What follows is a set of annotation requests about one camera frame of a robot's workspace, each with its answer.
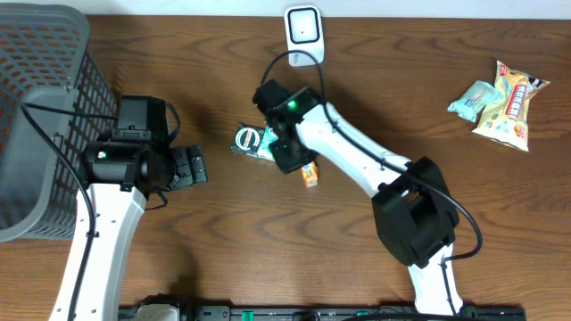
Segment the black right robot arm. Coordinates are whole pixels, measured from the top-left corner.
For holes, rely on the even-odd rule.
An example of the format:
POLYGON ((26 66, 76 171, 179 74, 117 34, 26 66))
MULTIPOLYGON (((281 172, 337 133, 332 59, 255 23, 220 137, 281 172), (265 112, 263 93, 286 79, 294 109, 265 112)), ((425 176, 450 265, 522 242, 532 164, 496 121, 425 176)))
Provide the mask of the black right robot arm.
POLYGON ((459 215, 438 167, 385 149, 309 87, 292 94, 269 81, 252 100, 277 135, 269 149, 280 170, 330 160, 370 197, 379 239, 409 270, 416 310, 459 314, 463 300, 447 261, 459 215))

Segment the orange tissue pack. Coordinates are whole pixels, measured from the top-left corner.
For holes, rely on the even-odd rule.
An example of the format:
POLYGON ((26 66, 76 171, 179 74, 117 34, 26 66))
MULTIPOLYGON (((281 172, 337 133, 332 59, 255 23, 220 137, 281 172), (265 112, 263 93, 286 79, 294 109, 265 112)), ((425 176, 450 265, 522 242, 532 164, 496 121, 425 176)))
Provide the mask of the orange tissue pack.
POLYGON ((311 188, 319 184, 319 168, 315 161, 302 166, 302 178, 305 186, 311 188))

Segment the small green wipes pack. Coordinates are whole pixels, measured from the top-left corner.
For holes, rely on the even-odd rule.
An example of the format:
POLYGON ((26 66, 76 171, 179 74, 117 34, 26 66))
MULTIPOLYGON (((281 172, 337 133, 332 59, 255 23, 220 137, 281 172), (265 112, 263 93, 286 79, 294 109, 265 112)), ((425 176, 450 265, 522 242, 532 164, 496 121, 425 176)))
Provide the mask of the small green wipes pack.
POLYGON ((261 140, 260 147, 257 151, 257 156, 267 161, 274 161, 273 154, 269 148, 269 145, 278 140, 278 136, 274 133, 273 129, 266 127, 263 138, 261 140))

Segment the roll of tape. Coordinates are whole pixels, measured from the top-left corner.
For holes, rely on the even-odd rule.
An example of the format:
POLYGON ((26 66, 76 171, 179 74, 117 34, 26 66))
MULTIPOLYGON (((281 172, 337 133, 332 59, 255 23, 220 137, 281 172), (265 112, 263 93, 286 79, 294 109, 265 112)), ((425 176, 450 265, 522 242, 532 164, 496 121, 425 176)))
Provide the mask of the roll of tape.
POLYGON ((235 153, 257 158, 263 137, 264 130, 262 128, 239 123, 232 141, 231 150, 235 153))

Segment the green wet wipes pack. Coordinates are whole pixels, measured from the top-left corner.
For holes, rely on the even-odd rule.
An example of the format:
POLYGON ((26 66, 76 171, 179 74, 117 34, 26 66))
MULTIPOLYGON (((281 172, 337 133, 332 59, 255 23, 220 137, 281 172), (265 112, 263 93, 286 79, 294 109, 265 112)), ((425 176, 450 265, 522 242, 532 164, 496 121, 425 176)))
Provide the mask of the green wet wipes pack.
POLYGON ((503 96, 494 86, 477 80, 458 100, 450 103, 447 111, 456 112, 462 119, 475 123, 486 105, 500 101, 503 96))

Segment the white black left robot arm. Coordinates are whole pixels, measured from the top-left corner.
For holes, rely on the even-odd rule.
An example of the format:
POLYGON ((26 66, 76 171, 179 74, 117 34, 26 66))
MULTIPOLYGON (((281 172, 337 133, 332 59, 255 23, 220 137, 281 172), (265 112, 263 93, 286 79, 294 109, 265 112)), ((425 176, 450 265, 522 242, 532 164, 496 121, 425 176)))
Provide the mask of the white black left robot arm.
POLYGON ((192 309, 158 294, 120 308, 129 248, 148 196, 207 180, 198 145, 155 149, 151 144, 94 142, 81 155, 87 182, 78 194, 75 234, 53 320, 190 320, 192 309))

